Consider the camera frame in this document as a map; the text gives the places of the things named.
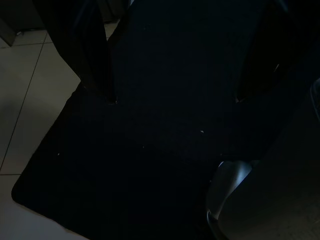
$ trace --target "dark floor mat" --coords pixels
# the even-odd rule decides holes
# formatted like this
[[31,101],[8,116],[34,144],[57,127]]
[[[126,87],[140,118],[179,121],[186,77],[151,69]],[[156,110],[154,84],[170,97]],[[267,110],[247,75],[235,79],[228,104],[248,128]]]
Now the dark floor mat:
[[265,2],[135,0],[110,38],[117,104],[80,85],[13,200],[91,240],[196,239],[192,210],[221,153],[260,158],[319,73],[316,49],[235,103]]

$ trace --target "black rug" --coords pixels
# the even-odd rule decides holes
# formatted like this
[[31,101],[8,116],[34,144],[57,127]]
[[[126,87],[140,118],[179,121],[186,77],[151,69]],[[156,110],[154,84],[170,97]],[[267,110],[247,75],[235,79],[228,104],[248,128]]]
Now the black rug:
[[235,103],[266,2],[135,0],[110,38],[117,104],[80,85],[13,200],[90,240],[196,239],[221,154],[261,158],[319,74],[314,47],[273,91]]

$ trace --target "tile floor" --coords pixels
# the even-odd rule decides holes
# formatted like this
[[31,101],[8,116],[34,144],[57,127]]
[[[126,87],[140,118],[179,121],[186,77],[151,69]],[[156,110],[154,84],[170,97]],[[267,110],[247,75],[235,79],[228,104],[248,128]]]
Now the tile floor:
[[[110,37],[116,23],[108,24]],[[0,41],[0,240],[84,240],[11,199],[11,189],[80,80],[47,31]]]

